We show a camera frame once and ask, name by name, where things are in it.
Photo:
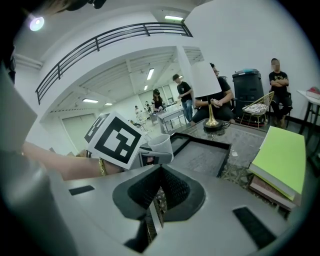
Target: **bracelet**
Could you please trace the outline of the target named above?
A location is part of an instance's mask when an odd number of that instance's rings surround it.
[[[100,167],[100,173],[102,176],[108,175],[105,167],[104,160],[102,158],[99,158],[99,167]]]

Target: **chair cushion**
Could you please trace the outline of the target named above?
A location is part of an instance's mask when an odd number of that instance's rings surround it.
[[[261,115],[264,114],[268,110],[268,106],[265,104],[257,103],[251,106],[245,106],[242,108],[244,112],[253,114],[253,115]]]

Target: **gold lamp base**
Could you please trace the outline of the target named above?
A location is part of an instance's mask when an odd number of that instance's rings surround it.
[[[212,110],[212,105],[209,104],[209,119],[205,119],[203,122],[203,129],[208,132],[215,132],[217,130],[220,130],[222,128],[222,122],[218,122],[214,117],[214,112]]]

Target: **black metal railing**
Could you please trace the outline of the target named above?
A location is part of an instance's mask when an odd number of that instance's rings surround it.
[[[102,47],[108,46],[115,42],[133,38],[133,37],[150,37],[155,34],[176,34],[185,37],[192,37],[189,29],[184,24],[175,24],[168,22],[148,22],[132,24],[118,27],[102,34],[99,34],[84,43],[80,44],[74,50],[64,56],[44,77],[38,88],[35,90],[40,105],[49,88],[60,80],[64,72],[72,65],[80,61],[85,56],[100,51]]]

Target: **white ceiling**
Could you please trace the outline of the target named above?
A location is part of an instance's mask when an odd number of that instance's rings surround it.
[[[133,12],[150,11],[159,22],[167,21],[165,15],[187,17],[199,0],[107,0],[101,9],[87,4],[77,11],[64,11],[45,16],[44,27],[39,31],[29,29],[30,20],[14,40],[16,53],[43,61],[45,54],[58,40],[76,35],[103,20]]]
[[[185,49],[191,64],[203,60],[199,49]],[[147,80],[149,70],[153,75]],[[99,109],[105,103],[117,103],[136,94],[172,83],[172,76],[181,74],[175,47],[148,49],[118,59],[113,66],[93,76],[80,85],[73,85],[51,112]],[[83,99],[99,103],[83,102]]]

